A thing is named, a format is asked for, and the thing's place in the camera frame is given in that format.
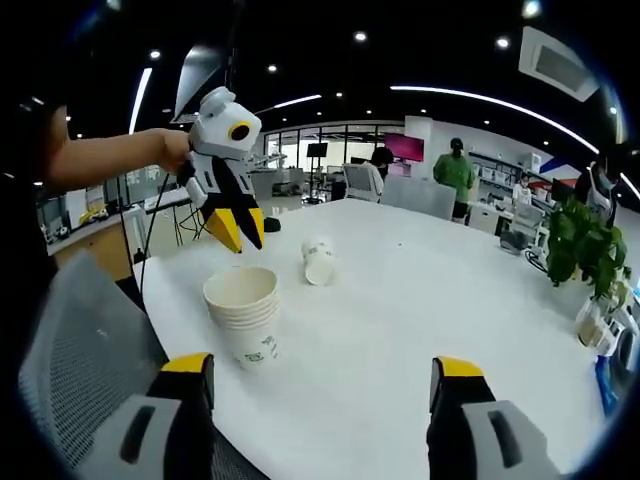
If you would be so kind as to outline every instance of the green leaves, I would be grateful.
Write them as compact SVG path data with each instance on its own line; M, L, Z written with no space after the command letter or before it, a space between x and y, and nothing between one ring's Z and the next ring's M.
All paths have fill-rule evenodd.
M554 211L549 219L548 276L555 286L566 282L576 267L582 280L593 285L595 298L616 299L620 308L631 269L624 266L627 246L617 227L607 228L600 218L574 198Z

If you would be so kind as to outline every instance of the pink screen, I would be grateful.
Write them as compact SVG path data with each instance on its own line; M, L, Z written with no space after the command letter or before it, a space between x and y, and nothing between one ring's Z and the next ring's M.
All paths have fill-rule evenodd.
M387 133L384 137L385 146L393 152L394 157L422 162L424 160L424 140L405 137L397 133Z

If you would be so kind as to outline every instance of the human hand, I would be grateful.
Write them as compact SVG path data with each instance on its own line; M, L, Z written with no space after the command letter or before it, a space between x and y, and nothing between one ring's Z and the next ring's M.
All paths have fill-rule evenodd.
M189 156L189 134L180 130L159 128L164 140L164 155L158 165L167 172L176 174Z

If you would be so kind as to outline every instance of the paper cup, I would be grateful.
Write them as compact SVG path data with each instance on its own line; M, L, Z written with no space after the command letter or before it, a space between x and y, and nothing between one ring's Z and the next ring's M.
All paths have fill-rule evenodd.
M326 239L307 240L302 244L304 276L312 285L327 285L333 278L335 260L331 243Z
M258 267L219 273L203 285L211 318L234 358L247 370L264 368L278 356L276 287L276 275Z

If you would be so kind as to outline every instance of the robot eye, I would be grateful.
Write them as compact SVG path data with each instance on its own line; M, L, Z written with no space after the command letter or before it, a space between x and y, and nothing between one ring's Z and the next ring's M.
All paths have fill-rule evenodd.
M249 124L246 122L236 123L233 127L229 129L229 138L231 140L235 140L239 142L240 140L244 140L249 135L251 128Z

